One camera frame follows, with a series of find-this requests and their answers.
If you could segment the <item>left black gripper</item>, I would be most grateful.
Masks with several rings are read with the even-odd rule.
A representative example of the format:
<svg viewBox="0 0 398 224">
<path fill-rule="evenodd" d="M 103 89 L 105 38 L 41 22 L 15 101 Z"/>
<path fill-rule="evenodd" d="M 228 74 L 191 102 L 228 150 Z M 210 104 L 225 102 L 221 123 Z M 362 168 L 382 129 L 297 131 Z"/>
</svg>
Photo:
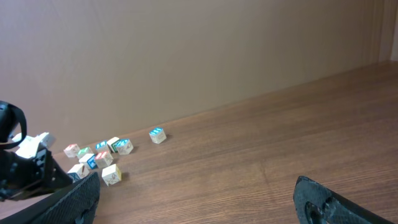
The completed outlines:
<svg viewBox="0 0 398 224">
<path fill-rule="evenodd" d="M 24 200 L 53 193 L 72 184 L 51 151 L 39 146 L 35 157 L 25 159 L 12 150 L 27 136 L 24 112 L 1 102 L 1 200 Z"/>
</svg>

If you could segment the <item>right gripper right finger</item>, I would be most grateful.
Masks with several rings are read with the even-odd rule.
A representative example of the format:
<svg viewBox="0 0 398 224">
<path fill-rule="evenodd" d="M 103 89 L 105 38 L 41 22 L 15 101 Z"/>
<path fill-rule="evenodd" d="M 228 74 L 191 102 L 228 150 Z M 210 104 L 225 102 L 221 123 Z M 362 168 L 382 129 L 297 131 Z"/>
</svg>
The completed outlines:
<svg viewBox="0 0 398 224">
<path fill-rule="evenodd" d="M 293 201 L 300 224 L 393 224 L 302 175 L 295 183 Z"/>
</svg>

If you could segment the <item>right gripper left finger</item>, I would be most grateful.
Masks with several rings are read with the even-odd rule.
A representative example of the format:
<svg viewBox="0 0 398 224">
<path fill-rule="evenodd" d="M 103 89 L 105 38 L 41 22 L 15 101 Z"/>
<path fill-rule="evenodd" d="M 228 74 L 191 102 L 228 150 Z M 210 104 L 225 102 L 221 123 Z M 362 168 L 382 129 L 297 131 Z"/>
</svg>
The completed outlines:
<svg viewBox="0 0 398 224">
<path fill-rule="evenodd" d="M 92 224 L 100 199 L 96 172 L 1 220 L 1 224 Z"/>
</svg>

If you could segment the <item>white block letter A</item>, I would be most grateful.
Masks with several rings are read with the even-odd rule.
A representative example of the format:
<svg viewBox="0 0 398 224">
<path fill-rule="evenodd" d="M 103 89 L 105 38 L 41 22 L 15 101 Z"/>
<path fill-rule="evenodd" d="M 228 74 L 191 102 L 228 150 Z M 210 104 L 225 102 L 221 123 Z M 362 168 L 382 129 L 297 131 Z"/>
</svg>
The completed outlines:
<svg viewBox="0 0 398 224">
<path fill-rule="evenodd" d="M 122 173 L 116 164 L 105 167 L 102 170 L 102 179 L 107 186 L 116 184 L 122 181 Z"/>
</svg>

